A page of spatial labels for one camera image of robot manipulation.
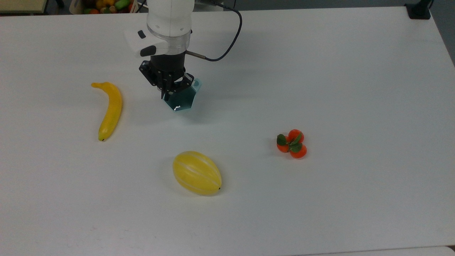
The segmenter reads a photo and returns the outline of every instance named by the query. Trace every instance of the striped melon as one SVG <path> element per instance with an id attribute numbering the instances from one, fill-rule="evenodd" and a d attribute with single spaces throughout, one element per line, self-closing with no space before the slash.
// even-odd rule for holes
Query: striped melon
<path id="1" fill-rule="evenodd" d="M 172 168 L 177 182 L 189 191 L 210 195 L 221 188 L 221 175 L 217 166 L 199 152 L 186 151 L 178 154 Z"/>

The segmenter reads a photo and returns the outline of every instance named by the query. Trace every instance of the teal object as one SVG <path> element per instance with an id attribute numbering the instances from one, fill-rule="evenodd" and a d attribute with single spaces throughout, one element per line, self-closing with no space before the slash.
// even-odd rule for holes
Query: teal object
<path id="1" fill-rule="evenodd" d="M 198 78 L 194 79 L 190 87 L 185 90 L 169 95 L 165 101 L 175 112 L 190 109 L 193 106 L 194 97 L 201 88 L 202 82 Z"/>

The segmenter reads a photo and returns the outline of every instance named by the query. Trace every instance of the gray floor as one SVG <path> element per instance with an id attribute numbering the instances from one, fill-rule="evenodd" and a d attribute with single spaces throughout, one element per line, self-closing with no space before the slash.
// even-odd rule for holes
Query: gray floor
<path id="1" fill-rule="evenodd" d="M 49 14 L 68 15 L 71 0 L 63 0 L 65 7 L 58 9 L 55 0 L 49 0 Z M 403 6 L 405 3 L 417 3 L 419 0 L 224 0 L 230 7 L 237 10 L 276 10 L 276 9 L 309 9 L 309 8 L 349 8 Z M 455 65 L 455 0 L 435 0 L 431 14 L 438 26 L 445 46 Z"/>

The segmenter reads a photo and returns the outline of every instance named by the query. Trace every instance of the fruit basket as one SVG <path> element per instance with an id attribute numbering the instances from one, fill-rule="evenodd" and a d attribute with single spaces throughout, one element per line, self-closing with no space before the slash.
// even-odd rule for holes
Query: fruit basket
<path id="1" fill-rule="evenodd" d="M 71 0 L 72 14 L 135 13 L 137 0 Z"/>

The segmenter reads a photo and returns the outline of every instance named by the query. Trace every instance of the yellow banana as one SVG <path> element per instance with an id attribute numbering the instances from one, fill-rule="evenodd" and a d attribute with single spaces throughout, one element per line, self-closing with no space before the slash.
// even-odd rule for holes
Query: yellow banana
<path id="1" fill-rule="evenodd" d="M 110 137 L 115 127 L 117 126 L 123 102 L 117 86 L 109 82 L 94 82 L 91 84 L 91 86 L 93 88 L 99 88 L 103 90 L 109 96 L 109 106 L 107 107 L 106 115 L 104 116 L 103 122 L 101 123 L 100 129 L 98 131 L 98 140 L 104 141 Z"/>

